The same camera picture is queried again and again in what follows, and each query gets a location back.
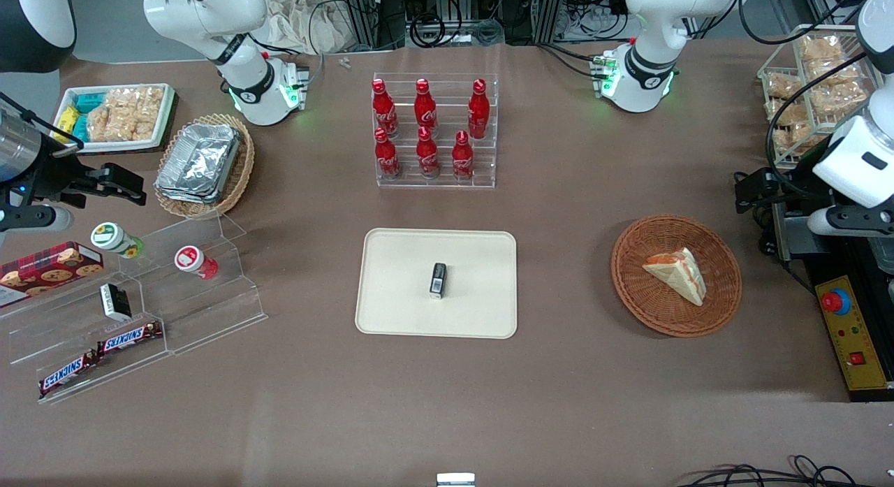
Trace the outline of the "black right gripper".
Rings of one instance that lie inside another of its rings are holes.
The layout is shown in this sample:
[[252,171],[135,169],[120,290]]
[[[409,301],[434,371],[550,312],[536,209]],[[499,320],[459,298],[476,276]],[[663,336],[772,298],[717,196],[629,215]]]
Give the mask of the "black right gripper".
[[123,198],[146,206],[144,179],[131,170],[112,163],[89,168],[74,153],[57,158],[54,153],[64,152],[65,146],[35,129],[22,131],[18,140],[31,159],[18,175],[19,207],[49,200],[83,209],[87,196]]

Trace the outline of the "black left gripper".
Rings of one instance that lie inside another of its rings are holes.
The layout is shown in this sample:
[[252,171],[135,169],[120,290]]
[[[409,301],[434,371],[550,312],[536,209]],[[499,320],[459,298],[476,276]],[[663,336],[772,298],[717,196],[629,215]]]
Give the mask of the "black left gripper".
[[802,216],[833,206],[833,189],[814,174],[811,166],[798,166],[778,174],[770,169],[757,169],[751,174],[737,171],[734,182],[738,215],[771,203],[773,197],[774,203],[781,203],[786,210]]

